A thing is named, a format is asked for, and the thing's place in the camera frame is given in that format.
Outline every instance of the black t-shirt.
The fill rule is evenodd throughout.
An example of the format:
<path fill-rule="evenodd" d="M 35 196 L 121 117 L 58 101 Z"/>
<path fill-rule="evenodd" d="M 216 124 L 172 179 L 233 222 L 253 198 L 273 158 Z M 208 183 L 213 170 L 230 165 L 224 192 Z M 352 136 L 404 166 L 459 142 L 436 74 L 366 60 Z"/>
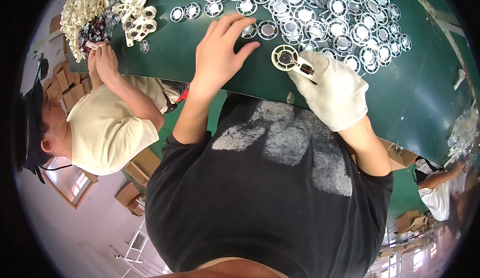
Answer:
<path fill-rule="evenodd" d="M 385 234 L 393 174 L 359 172 L 314 113 L 227 98 L 213 137 L 170 135 L 148 182 L 146 226 L 174 271 L 241 257 L 290 278 L 362 277 Z"/>

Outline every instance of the green work table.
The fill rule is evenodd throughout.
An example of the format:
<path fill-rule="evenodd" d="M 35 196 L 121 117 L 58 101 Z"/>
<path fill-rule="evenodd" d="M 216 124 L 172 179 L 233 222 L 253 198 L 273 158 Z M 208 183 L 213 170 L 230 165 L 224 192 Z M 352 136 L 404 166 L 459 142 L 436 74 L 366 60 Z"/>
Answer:
<path fill-rule="evenodd" d="M 145 6 L 153 5 L 157 9 L 158 26 L 145 38 L 150 44 L 146 54 L 140 52 L 137 42 L 127 47 L 122 25 L 115 27 L 111 45 L 117 53 L 120 73 L 190 82 L 195 73 L 196 46 L 210 22 L 218 20 L 202 12 L 195 20 L 171 22 L 170 11 L 191 2 L 205 6 L 203 0 L 147 1 Z M 236 2 L 224 0 L 223 3 L 223 15 L 236 12 Z M 466 82 L 453 90 L 460 62 L 440 27 L 428 19 L 423 6 L 417 0 L 393 3 L 402 12 L 399 24 L 402 32 L 410 36 L 412 49 L 393 58 L 390 66 L 363 76 L 369 83 L 368 116 L 378 136 L 442 165 L 447 160 L 447 139 L 454 121 L 468 108 L 472 96 Z M 257 23 L 272 19 L 262 6 L 253 17 Z M 284 44 L 281 36 L 270 41 L 255 36 L 252 40 L 259 41 L 261 47 L 223 89 L 308 108 L 288 75 L 272 64 L 273 49 Z M 72 72 L 88 71 L 87 63 L 76 64 L 71 53 L 69 60 Z"/>

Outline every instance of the man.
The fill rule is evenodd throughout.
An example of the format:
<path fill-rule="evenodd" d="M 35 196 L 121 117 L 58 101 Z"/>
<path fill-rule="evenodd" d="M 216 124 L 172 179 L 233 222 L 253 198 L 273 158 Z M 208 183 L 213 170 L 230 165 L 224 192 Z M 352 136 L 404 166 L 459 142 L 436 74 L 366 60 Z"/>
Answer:
<path fill-rule="evenodd" d="M 206 131 L 213 97 L 260 46 L 233 52 L 252 23 L 226 15 L 197 47 L 189 96 L 147 186 L 149 237 L 172 278 L 363 277 L 393 188 L 366 116 L 367 83 L 341 62 L 302 52 L 318 85 L 289 75 L 313 112 L 231 95 L 215 135 Z"/>
<path fill-rule="evenodd" d="M 98 43 L 106 46 L 108 42 Z M 121 170 L 142 149 L 159 140 L 163 113 L 180 91 L 160 80 L 122 77 L 115 53 L 88 57 L 92 92 L 67 117 L 60 102 L 48 100 L 37 82 L 25 96 L 31 142 L 25 168 L 37 173 L 49 159 L 63 156 L 99 176 Z"/>

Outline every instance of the bare hand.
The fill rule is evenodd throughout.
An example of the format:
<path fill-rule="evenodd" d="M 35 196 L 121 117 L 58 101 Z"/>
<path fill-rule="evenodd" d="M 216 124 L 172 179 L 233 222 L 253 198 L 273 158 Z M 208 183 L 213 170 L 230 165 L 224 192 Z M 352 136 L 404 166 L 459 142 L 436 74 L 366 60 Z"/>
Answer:
<path fill-rule="evenodd" d="M 101 44 L 95 53 L 96 70 L 103 83 L 109 84 L 120 77 L 117 55 L 111 46 Z"/>
<path fill-rule="evenodd" d="M 196 71 L 190 85 L 190 96 L 213 99 L 220 88 L 242 68 L 245 59 L 260 43 L 248 43 L 237 54 L 233 53 L 233 46 L 243 29 L 255 22 L 255 18 L 233 13 L 210 24 L 197 46 Z"/>

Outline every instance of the beige t-shirt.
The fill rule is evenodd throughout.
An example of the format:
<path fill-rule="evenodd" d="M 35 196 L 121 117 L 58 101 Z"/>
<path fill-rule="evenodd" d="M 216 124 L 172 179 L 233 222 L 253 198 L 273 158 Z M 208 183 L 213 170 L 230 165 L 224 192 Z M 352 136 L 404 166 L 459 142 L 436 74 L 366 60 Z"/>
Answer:
<path fill-rule="evenodd" d="M 178 99 L 178 93 L 160 80 L 123 77 L 150 97 L 162 113 L 168 108 L 163 91 L 172 103 Z M 105 84 L 81 98 L 67 121 L 72 135 L 71 163 L 94 175 L 118 172 L 141 150 L 159 140 L 153 123 L 136 118 Z"/>

